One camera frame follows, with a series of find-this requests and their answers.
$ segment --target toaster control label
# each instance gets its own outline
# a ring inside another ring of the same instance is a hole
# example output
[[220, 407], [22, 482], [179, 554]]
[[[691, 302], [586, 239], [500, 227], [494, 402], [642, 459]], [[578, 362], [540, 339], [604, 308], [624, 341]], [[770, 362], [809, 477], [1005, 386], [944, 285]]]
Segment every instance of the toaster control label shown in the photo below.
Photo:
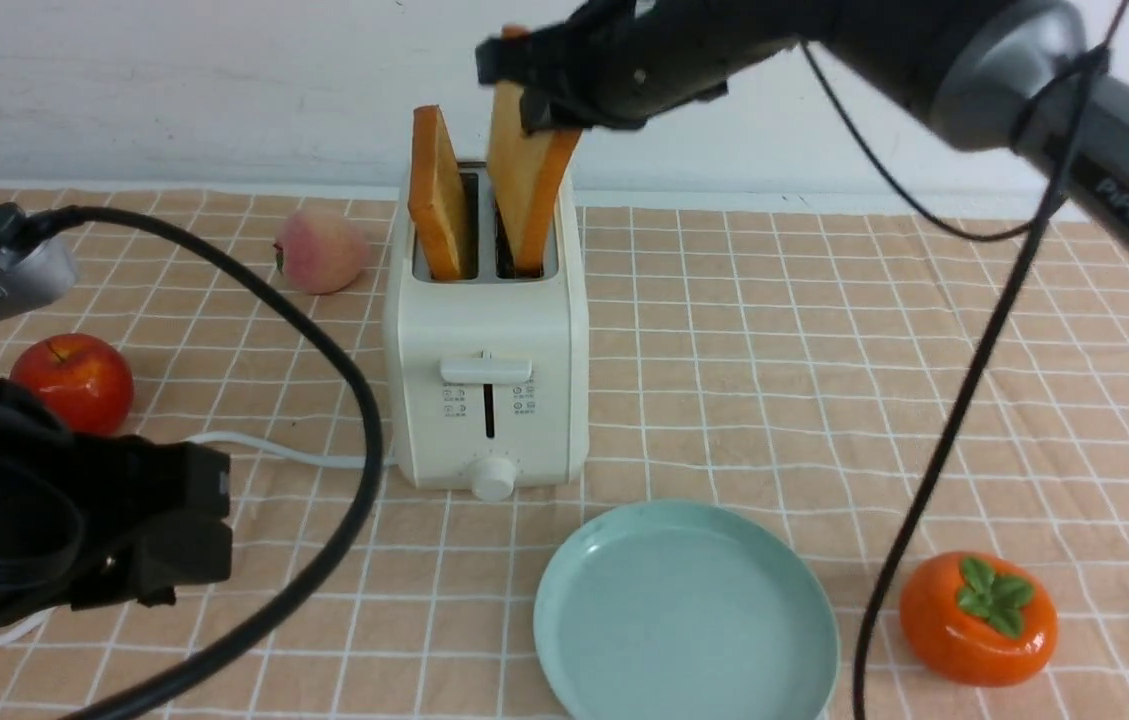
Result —
[[444, 386], [445, 418], [465, 418], [467, 415], [467, 392], [462, 386], [446, 383]]
[[537, 401], [533, 397], [533, 383], [510, 388], [510, 407], [515, 415], [536, 415]]

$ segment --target red apple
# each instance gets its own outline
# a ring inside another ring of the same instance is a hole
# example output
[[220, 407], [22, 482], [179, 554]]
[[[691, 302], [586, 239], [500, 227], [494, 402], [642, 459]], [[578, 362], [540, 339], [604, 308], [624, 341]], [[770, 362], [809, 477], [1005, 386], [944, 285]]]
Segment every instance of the red apple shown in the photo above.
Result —
[[133, 370], [106, 341], [58, 334], [26, 348], [8, 379], [78, 433], [112, 436], [133, 410]]

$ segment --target light blue plate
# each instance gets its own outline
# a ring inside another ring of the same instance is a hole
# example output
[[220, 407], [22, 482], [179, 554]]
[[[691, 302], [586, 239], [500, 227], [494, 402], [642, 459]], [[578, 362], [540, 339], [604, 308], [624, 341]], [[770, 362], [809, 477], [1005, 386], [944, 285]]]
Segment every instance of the light blue plate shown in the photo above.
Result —
[[555, 552], [533, 636], [574, 720], [815, 720], [835, 616], [773, 534], [684, 501], [619, 507]]

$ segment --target orange persimmon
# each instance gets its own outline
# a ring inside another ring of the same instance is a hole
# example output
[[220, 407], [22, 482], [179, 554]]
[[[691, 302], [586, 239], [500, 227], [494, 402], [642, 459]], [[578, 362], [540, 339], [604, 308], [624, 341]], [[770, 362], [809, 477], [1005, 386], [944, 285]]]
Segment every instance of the orange persimmon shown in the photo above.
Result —
[[916, 657], [966, 685], [1025, 682], [1057, 648], [1053, 598], [1025, 570], [981, 552], [921, 562], [903, 585], [898, 614]]

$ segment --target bread slice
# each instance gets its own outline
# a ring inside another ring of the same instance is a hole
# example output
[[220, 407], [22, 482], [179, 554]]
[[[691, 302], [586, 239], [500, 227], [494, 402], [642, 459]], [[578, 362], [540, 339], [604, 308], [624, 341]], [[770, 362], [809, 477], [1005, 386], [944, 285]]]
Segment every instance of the bread slice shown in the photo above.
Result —
[[476, 238], [462, 187], [458, 158], [439, 105], [413, 109], [413, 164], [408, 211], [431, 278], [450, 282], [474, 275]]
[[[505, 26], [501, 30], [504, 37], [527, 33], [528, 28], [520, 26]], [[526, 135], [519, 121], [523, 94], [523, 88], [513, 82], [499, 82], [495, 87], [485, 163], [515, 273], [533, 276], [542, 273], [546, 235], [555, 217], [560, 183], [564, 181], [564, 170], [583, 132], [546, 131]]]

